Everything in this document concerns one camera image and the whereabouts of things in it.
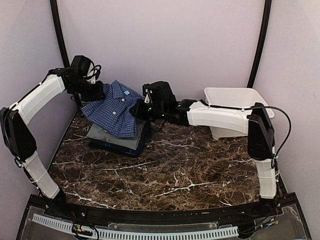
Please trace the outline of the blue checked long sleeve shirt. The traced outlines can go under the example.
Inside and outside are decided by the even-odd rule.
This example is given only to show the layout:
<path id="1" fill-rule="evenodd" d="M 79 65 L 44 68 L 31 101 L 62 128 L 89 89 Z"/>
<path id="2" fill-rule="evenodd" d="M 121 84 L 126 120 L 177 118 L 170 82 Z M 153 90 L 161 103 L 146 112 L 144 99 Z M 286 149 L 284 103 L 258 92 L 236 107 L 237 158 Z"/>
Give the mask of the blue checked long sleeve shirt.
<path id="1" fill-rule="evenodd" d="M 135 137 L 136 118 L 130 114 L 130 108 L 144 97 L 117 80 L 104 84 L 103 93 L 105 98 L 84 106 L 83 114 L 90 122 L 118 138 Z"/>

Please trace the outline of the grey shirt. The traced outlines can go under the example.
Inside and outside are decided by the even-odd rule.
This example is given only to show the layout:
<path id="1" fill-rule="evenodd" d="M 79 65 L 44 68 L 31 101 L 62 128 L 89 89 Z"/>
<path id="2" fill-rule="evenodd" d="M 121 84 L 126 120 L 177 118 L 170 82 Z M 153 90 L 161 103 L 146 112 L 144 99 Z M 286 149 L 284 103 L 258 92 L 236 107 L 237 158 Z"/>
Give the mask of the grey shirt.
<path id="1" fill-rule="evenodd" d="M 126 147 L 132 150 L 136 150 L 141 140 L 143 130 L 147 127 L 147 123 L 145 121 L 138 121 L 136 124 L 136 127 L 137 127 L 136 136 L 116 137 L 115 135 L 107 132 L 106 130 L 102 129 L 96 124 L 93 124 L 86 136 L 93 140 L 98 140 L 98 141 L 106 142 L 109 144 L 115 144 L 121 147 Z"/>

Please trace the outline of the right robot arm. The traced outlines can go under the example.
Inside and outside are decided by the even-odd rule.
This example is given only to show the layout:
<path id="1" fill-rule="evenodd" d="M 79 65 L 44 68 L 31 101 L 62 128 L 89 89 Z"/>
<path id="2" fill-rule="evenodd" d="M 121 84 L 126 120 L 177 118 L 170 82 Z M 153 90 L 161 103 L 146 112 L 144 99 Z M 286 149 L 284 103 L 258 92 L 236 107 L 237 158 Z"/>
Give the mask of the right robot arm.
<path id="1" fill-rule="evenodd" d="M 259 179 L 259 202 L 255 213 L 266 217 L 278 205 L 279 149 L 275 148 L 275 129 L 267 110 L 282 109 L 256 102 L 251 107 L 212 105 L 204 100 L 149 101 L 139 99 L 130 114 L 140 120 L 164 120 L 180 126 L 207 126 L 247 135 L 247 153 L 254 160 Z"/>

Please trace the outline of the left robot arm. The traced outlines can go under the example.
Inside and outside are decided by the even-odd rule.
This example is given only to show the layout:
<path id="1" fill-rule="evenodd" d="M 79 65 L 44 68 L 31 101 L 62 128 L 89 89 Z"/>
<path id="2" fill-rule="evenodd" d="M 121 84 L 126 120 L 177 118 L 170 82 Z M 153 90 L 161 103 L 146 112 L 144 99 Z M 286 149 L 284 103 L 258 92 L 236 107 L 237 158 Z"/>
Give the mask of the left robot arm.
<path id="1" fill-rule="evenodd" d="M 60 218 L 67 218 L 70 206 L 61 198 L 64 193 L 43 165 L 37 143 L 28 125 L 37 113 L 64 91 L 80 94 L 83 101 L 104 99 L 104 84 L 91 82 L 93 76 L 82 76 L 78 67 L 55 68 L 48 71 L 44 80 L 10 107 L 0 111 L 0 125 L 5 145 L 14 156 L 19 168 L 23 168 L 30 182 L 38 187 L 43 196 L 53 200 L 51 210 Z"/>

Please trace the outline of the white plastic basket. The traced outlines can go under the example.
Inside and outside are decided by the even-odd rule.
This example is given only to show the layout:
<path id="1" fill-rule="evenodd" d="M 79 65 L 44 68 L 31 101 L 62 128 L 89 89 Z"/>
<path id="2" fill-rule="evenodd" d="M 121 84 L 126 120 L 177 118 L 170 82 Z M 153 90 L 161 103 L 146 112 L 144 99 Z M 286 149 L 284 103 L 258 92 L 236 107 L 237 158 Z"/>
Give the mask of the white plastic basket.
<path id="1" fill-rule="evenodd" d="M 268 105 L 258 91 L 252 88 L 206 87 L 204 94 L 205 101 L 209 105 L 239 108 L 238 110 L 215 109 L 215 111 L 219 111 L 216 117 L 218 124 L 210 127 L 212 137 L 215 140 L 247 136 L 249 128 L 247 116 L 252 111 L 241 111 L 241 109 L 250 108 L 255 103 L 261 103 L 264 106 Z"/>

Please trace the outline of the black front rail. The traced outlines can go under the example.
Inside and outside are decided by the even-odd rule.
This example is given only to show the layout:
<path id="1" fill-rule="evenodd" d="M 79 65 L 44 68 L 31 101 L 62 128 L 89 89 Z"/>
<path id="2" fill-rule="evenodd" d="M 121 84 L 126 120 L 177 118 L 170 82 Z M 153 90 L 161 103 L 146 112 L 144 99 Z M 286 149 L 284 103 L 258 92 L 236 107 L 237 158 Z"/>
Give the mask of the black front rail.
<path id="1" fill-rule="evenodd" d="M 106 226 L 109 223 L 146 224 L 146 225 L 187 225 L 217 222 L 219 225 L 236 225 L 252 223 L 260 219 L 253 211 L 258 202 L 242 205 L 183 211 L 133 211 L 108 209 L 67 203 L 67 207 L 75 213 L 76 220 Z"/>

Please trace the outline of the right black frame post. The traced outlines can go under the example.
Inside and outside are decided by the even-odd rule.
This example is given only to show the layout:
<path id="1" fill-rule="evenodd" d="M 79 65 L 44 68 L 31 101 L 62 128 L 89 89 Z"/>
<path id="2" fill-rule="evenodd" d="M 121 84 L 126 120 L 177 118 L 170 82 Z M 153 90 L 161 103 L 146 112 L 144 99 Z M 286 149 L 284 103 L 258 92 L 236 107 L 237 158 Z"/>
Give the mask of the right black frame post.
<path id="1" fill-rule="evenodd" d="M 252 68 L 251 68 L 247 86 L 246 86 L 247 88 L 250 88 L 250 89 L 254 87 L 256 77 L 258 74 L 258 70 L 259 70 L 259 66 L 260 66 L 260 62 L 261 62 L 261 58 L 264 50 L 264 45 L 266 41 L 266 36 L 268 32 L 271 8 L 272 8 L 272 0 L 265 0 L 255 55 L 254 55 Z"/>

